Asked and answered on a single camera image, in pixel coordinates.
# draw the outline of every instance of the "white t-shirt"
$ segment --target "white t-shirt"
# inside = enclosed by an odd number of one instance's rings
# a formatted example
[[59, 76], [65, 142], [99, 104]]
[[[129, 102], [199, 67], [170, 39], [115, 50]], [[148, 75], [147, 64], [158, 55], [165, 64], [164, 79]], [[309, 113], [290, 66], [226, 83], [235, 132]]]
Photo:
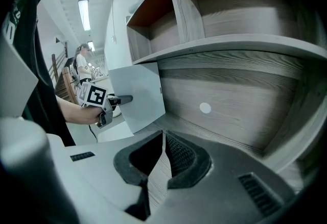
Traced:
[[[81, 54], [79, 54], [76, 57], [76, 64], [77, 64], [77, 69], [82, 66], [85, 70], [90, 71], [90, 67], [87, 65], [84, 56], [82, 56]], [[78, 75], [80, 76], [80, 80], [85, 78], [90, 78], [90, 79], [92, 78], [90, 74], [81, 73], [79, 71], [78, 71]]]

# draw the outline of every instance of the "white shelf edge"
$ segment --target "white shelf edge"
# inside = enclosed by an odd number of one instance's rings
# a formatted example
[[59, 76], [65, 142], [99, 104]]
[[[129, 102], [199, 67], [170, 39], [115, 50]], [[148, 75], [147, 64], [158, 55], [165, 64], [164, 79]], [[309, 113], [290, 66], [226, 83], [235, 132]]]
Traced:
[[302, 59], [327, 60], [327, 49], [317, 45], [279, 35], [232, 34], [195, 40], [161, 50], [133, 62], [141, 64], [165, 58], [200, 52], [250, 50], [283, 54]]

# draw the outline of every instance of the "black cable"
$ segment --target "black cable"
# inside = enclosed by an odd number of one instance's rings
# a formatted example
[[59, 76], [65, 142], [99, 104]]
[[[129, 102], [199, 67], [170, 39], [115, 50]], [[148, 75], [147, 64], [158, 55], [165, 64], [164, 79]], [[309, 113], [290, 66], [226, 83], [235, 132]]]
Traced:
[[94, 135], [94, 137], [95, 137], [95, 139], [97, 140], [97, 143], [98, 143], [98, 139], [97, 139], [96, 135], [94, 134], [94, 132], [92, 131], [91, 125], [89, 125], [88, 127], [89, 127], [90, 131], [93, 133], [93, 135]]

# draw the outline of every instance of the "fluorescent light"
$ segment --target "fluorescent light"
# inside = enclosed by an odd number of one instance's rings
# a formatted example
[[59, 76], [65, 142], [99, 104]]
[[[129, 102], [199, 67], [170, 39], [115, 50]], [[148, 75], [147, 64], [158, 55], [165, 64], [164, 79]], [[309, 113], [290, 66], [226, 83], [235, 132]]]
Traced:
[[84, 30], [91, 30], [90, 20], [88, 18], [88, 0], [78, 0], [78, 8], [80, 9], [80, 15]]
[[88, 47], [90, 47], [92, 49], [92, 52], [95, 51], [94, 45], [93, 45], [93, 42], [92, 41], [87, 42], [87, 45], [88, 45]]

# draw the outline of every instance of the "white hole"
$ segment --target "white hole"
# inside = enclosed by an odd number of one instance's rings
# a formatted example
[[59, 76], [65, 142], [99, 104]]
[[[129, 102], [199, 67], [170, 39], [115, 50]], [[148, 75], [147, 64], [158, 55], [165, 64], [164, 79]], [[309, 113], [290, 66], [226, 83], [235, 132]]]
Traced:
[[210, 104], [207, 104], [207, 103], [201, 103], [201, 104], [200, 104], [200, 110], [201, 110], [201, 112], [203, 112], [203, 113], [210, 113], [210, 111], [211, 111], [211, 106], [210, 106]]

